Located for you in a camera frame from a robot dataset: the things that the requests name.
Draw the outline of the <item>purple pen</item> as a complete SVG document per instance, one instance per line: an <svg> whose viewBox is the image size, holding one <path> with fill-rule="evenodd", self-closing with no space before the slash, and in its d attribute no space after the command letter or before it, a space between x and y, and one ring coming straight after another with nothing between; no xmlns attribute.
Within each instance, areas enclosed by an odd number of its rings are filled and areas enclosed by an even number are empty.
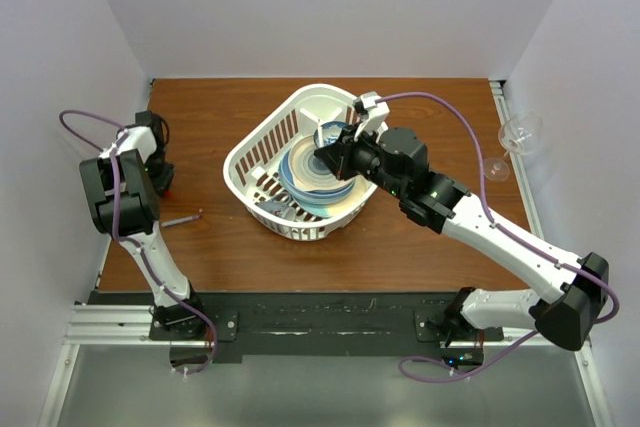
<svg viewBox="0 0 640 427"><path fill-rule="evenodd" d="M201 218L202 218L202 214L195 214L191 216L186 216L186 217L181 217L181 218L171 219L171 220L161 222L160 226L163 228L167 228L167 227L172 227L172 226L177 226L177 225L197 221L197 220L200 220Z"/></svg>

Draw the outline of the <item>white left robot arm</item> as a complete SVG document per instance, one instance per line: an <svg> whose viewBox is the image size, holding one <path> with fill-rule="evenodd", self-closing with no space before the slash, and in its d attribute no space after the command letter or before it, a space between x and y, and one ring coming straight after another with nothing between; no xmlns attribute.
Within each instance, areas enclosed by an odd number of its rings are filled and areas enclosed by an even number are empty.
<svg viewBox="0 0 640 427"><path fill-rule="evenodd" d="M79 172L94 226L129 253L152 290L154 325L196 339L207 330L207 315L161 233L160 198L174 176L168 143L167 122L138 112L112 146L80 163Z"/></svg>

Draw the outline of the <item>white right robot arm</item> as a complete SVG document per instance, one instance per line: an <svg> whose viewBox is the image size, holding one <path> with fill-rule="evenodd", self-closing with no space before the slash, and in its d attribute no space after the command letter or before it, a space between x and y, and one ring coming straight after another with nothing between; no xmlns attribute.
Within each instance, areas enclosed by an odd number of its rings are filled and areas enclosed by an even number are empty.
<svg viewBox="0 0 640 427"><path fill-rule="evenodd" d="M337 179L365 178L394 196L415 224L472 247L526 283L524 290L462 288L438 324L448 339L521 328L562 349L581 349L611 297L604 288L604 258L578 257L492 212L468 188L432 170L427 146L408 128L369 134L327 123L314 132L313 142L315 157Z"/></svg>

